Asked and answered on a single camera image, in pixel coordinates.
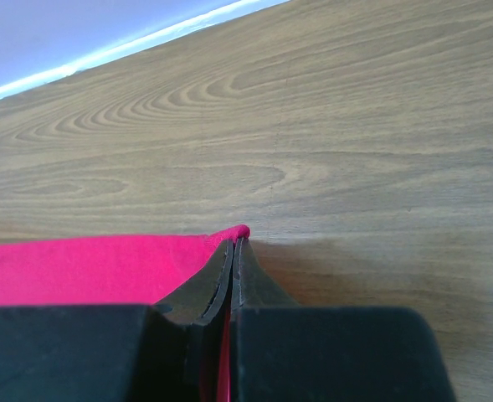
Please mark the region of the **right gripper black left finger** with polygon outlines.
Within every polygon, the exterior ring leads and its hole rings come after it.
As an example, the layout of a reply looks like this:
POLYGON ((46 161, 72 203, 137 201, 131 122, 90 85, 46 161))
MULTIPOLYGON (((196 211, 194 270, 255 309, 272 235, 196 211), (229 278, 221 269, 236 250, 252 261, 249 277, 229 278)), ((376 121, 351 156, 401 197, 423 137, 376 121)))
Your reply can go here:
POLYGON ((0 307, 0 401, 215 401, 234 243, 153 305, 0 307))

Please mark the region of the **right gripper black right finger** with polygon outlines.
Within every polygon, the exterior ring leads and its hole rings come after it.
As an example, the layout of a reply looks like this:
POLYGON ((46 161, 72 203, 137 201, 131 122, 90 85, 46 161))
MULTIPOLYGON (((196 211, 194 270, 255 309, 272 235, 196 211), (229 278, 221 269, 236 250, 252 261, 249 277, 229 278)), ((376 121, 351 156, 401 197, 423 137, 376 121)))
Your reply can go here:
POLYGON ((305 307, 234 251, 233 401, 453 401, 439 345, 407 307, 305 307))

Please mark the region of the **red t shirt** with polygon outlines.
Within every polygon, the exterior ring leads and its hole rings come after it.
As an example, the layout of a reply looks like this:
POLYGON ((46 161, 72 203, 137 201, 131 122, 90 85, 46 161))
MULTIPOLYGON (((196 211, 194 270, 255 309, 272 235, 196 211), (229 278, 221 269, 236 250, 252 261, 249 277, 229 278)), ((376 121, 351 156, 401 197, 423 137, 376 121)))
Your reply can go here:
MULTIPOLYGON (((196 275, 244 225, 215 234, 127 235, 0 245, 0 307, 153 305, 196 275)), ((218 388, 224 393, 221 349, 218 388)))

